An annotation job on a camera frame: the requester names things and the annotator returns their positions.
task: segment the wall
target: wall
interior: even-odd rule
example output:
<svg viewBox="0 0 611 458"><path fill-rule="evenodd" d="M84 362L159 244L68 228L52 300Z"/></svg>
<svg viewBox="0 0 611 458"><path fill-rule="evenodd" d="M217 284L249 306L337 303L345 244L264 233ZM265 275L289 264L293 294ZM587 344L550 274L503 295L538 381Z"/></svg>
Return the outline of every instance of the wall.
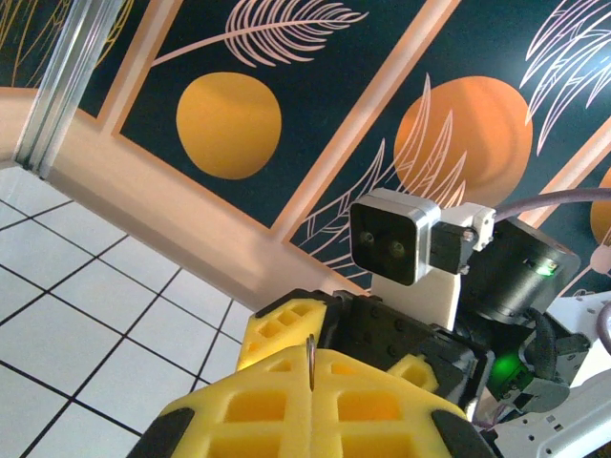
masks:
<svg viewBox="0 0 611 458"><path fill-rule="evenodd" d="M367 289L347 208L374 187L611 185L602 1L126 5L49 181L243 302ZM565 293L609 289L611 209L553 210L522 218L581 256Z"/></svg>

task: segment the black plastic part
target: black plastic part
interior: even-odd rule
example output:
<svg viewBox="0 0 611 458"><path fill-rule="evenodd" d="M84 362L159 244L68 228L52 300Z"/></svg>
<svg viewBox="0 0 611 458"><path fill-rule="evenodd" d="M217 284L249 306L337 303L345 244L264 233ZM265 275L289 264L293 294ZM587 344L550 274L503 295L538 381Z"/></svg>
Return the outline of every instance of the black plastic part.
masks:
<svg viewBox="0 0 611 458"><path fill-rule="evenodd" d="M408 354L424 355L435 394L461 408L481 395L494 355L480 345L363 296L345 300L340 316L329 348L384 371Z"/></svg>
<svg viewBox="0 0 611 458"><path fill-rule="evenodd" d="M466 241L465 231L473 234L471 241ZM478 235L473 229L437 222L431 230L431 252L429 264L451 274L458 274L467 265Z"/></svg>
<svg viewBox="0 0 611 458"><path fill-rule="evenodd" d="M462 346L469 348L470 350L470 357L468 359L465 358L465 355L468 354L467 352L463 351L460 353L462 356L461 368L464 383L462 384L463 387L461 390L454 391L457 399L455 401L453 400L455 404L461 408L465 408L470 401L473 399L479 399L481 397L495 363L495 353L478 343L457 336L447 329L437 329L436 334L440 338L445 338L453 342L454 348L459 348ZM449 358L450 354L452 353L444 353L441 354L440 357L444 358L452 365L457 366L460 360L456 359L455 361L452 361Z"/></svg>
<svg viewBox="0 0 611 458"><path fill-rule="evenodd" d="M305 291L304 289L294 289L290 293L282 296L278 300L272 302L267 307L262 308L257 313L255 313L255 318L262 318L270 312L273 312L278 307L284 305L288 301L292 299L315 299L317 301L323 301L327 305L332 303L337 303L339 301L337 298L333 296L329 296L329 294L324 293L323 291Z"/></svg>
<svg viewBox="0 0 611 458"><path fill-rule="evenodd" d="M358 296L342 316L333 346L351 358L388 370L434 334L432 328L383 303Z"/></svg>
<svg viewBox="0 0 611 458"><path fill-rule="evenodd" d="M532 308L528 313L535 319L535 339L526 348L524 356L528 363L533 365L537 377L544 380L554 380L558 359L556 332L541 312Z"/></svg>
<svg viewBox="0 0 611 458"><path fill-rule="evenodd" d="M127 458L171 458L194 415L191 408L179 408L157 417Z"/></svg>
<svg viewBox="0 0 611 458"><path fill-rule="evenodd" d="M316 344L318 348L335 348L339 336L337 328L342 317L349 313L352 306L353 296L351 294L343 291L336 294L337 296L325 300L327 311L321 327L320 338Z"/></svg>
<svg viewBox="0 0 611 458"><path fill-rule="evenodd" d="M489 429L481 431L479 434L481 434L481 437L484 439L484 441L486 441L488 447L490 447L491 450L495 453L496 458L503 458L503 454L500 452L500 450L495 444L495 440L498 439L498 433L493 429Z"/></svg>
<svg viewBox="0 0 611 458"><path fill-rule="evenodd" d="M435 410L432 420L453 458L495 458L474 426L447 410Z"/></svg>
<svg viewBox="0 0 611 458"><path fill-rule="evenodd" d="M522 324L529 308L543 313L549 307L579 269L579 257L538 229L505 219L495 225L494 240L473 253L469 266L459 307L489 320Z"/></svg>
<svg viewBox="0 0 611 458"><path fill-rule="evenodd" d="M369 272L414 284L417 234L408 217L360 203L350 206L350 252L354 263Z"/></svg>

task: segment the metal ring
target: metal ring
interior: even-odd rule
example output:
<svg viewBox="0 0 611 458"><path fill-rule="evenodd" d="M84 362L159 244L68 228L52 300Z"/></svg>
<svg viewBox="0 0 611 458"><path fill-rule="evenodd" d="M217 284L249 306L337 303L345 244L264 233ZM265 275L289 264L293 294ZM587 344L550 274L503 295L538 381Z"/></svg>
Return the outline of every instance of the metal ring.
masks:
<svg viewBox="0 0 611 458"><path fill-rule="evenodd" d="M307 355L307 370L309 373L309 389L314 391L314 364L316 357L316 343L314 336L310 334L305 340L305 353Z"/></svg>

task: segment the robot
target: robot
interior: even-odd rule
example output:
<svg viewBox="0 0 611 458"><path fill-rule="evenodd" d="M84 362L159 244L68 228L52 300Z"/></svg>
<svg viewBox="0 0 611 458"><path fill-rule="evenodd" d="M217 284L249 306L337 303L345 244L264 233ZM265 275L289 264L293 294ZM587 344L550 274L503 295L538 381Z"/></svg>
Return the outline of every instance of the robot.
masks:
<svg viewBox="0 0 611 458"><path fill-rule="evenodd" d="M611 438L611 372L571 389L596 336L547 313L579 268L568 248L384 189L351 205L350 246L370 296L295 290L255 313L237 372L167 406L128 458L577 457Z"/></svg>

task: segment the cable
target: cable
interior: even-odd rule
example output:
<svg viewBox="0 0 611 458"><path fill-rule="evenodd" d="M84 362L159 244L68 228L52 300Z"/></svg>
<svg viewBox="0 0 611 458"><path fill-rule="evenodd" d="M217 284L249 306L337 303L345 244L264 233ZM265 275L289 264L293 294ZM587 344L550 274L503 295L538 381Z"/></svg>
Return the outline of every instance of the cable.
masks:
<svg viewBox="0 0 611 458"><path fill-rule="evenodd" d="M569 189L505 203L496 207L495 222L503 221L522 212L535 210L540 207L561 205L562 203L593 202L595 200L611 200L611 188Z"/></svg>
<svg viewBox="0 0 611 458"><path fill-rule="evenodd" d="M599 334L602 346L611 355L611 302L600 311L596 319L596 332Z"/></svg>

